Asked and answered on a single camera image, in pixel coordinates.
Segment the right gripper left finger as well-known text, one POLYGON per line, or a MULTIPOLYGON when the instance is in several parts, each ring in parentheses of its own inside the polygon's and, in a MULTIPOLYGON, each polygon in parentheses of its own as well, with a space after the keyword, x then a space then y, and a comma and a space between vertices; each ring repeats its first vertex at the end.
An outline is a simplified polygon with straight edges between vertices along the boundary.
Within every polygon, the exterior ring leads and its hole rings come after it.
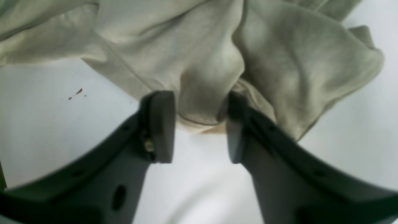
POLYGON ((22 224, 131 224, 149 166, 172 162, 174 136, 174 93, 155 91, 81 158, 1 192, 1 216, 22 224))

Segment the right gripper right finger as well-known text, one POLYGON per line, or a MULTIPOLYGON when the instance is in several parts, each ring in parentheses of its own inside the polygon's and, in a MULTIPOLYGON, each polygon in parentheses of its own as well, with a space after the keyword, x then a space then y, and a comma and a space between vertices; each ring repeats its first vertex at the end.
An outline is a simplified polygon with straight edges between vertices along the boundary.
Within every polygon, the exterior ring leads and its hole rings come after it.
POLYGON ((250 174, 265 224, 392 224, 397 191, 352 177, 317 159, 254 110, 228 96, 230 160, 250 174))

